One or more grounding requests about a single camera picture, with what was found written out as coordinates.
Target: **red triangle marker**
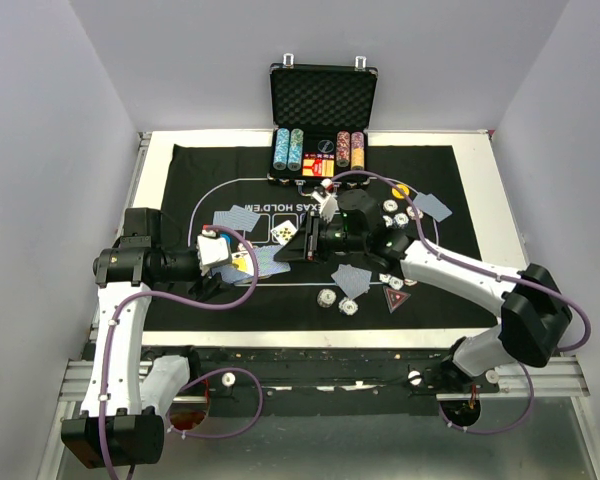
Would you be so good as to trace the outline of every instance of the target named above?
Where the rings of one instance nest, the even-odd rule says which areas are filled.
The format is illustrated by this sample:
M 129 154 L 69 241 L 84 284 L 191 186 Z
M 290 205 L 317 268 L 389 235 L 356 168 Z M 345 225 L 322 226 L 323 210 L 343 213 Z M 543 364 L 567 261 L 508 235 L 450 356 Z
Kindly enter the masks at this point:
M 384 296 L 387 299 L 389 313 L 393 313 L 396 308 L 406 302 L 411 295 L 409 293 L 401 292 L 400 290 L 384 287 Z

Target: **chip stack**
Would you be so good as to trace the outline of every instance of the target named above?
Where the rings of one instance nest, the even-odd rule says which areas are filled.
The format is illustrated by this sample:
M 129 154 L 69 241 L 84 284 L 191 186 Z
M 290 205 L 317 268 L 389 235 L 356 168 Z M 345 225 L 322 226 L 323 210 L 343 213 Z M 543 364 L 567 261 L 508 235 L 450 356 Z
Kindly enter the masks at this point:
M 336 143 L 336 164 L 339 167 L 349 165 L 349 155 L 351 154 L 351 135 L 349 132 L 338 132 Z
M 364 134 L 351 134 L 351 170 L 364 170 Z
M 279 128 L 276 136 L 276 149 L 273 154 L 273 168 L 284 170 L 287 168 L 287 157 L 289 156 L 289 130 Z
M 292 172 L 297 172 L 302 168 L 302 142 L 304 132 L 299 128 L 291 130 L 291 143 L 289 144 L 289 160 L 287 167 Z

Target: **open case lid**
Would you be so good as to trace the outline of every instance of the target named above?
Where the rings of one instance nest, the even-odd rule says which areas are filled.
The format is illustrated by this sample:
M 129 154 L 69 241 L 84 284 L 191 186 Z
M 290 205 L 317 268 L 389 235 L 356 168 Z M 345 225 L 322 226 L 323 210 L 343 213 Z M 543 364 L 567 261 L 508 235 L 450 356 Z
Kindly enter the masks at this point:
M 365 130 L 369 126 L 378 70 L 355 66 L 294 65 L 293 55 L 271 65 L 273 121 L 302 130 Z

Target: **yellow poker chip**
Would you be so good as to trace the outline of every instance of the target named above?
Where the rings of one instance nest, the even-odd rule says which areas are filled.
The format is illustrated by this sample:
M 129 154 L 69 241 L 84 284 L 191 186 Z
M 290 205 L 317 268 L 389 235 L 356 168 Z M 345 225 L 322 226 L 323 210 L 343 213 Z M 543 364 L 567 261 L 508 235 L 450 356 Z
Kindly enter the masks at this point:
M 391 189 L 391 193 L 398 200 L 402 200 L 405 196 L 409 196 L 409 189 L 406 185 L 397 185 L 397 188 Z

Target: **poker table mat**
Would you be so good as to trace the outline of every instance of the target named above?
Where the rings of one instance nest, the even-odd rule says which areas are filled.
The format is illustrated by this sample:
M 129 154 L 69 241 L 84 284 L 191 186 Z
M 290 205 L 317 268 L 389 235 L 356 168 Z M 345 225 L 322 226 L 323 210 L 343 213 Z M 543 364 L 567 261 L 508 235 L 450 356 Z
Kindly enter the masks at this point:
M 191 212 L 196 203 L 218 185 L 236 178 L 264 178 L 271 161 L 270 147 L 185 148 L 174 146 L 173 159 L 162 200 L 163 244 L 184 248 Z M 455 252 L 480 259 L 480 250 L 464 194 L 460 173 L 451 146 L 369 147 L 368 168 L 389 178 L 398 179 L 418 191 L 435 194 L 453 214 L 438 225 L 440 245 Z M 379 202 L 393 198 L 389 188 L 372 180 L 367 192 Z M 315 202 L 303 197 L 297 187 L 272 185 L 267 181 L 238 181 L 217 188 L 196 212 L 193 236 L 204 224 L 210 224 L 216 211 L 233 205 L 250 208 L 261 219 L 246 238 L 254 246 L 273 244 L 268 241 L 269 228 L 285 220 L 299 222 L 300 215 Z M 404 211 L 404 201 L 399 202 Z M 435 238 L 430 218 L 423 220 L 427 238 Z M 407 232 L 416 236 L 415 223 Z M 232 242 L 232 251 L 237 244 Z M 411 297 L 389 313 L 383 286 L 372 285 L 369 292 L 356 298 L 359 309 L 353 316 L 338 311 L 337 305 L 321 308 L 316 302 L 322 288 L 332 288 L 338 301 L 344 293 L 333 283 L 331 274 L 339 264 L 368 270 L 369 263 L 359 254 L 332 255 L 323 264 L 291 264 L 291 271 L 258 281 L 258 288 L 242 306 L 224 312 L 193 309 L 176 302 L 154 299 L 145 322 L 145 331 L 307 331 L 307 330 L 382 330 L 433 328 L 488 328 L 496 319 L 481 307 L 440 290 L 418 283 L 403 287 Z M 375 271 L 372 282 L 378 282 Z M 187 285 L 178 284 L 168 291 L 187 295 Z M 214 297 L 210 303 L 227 303 L 245 292 L 235 287 Z

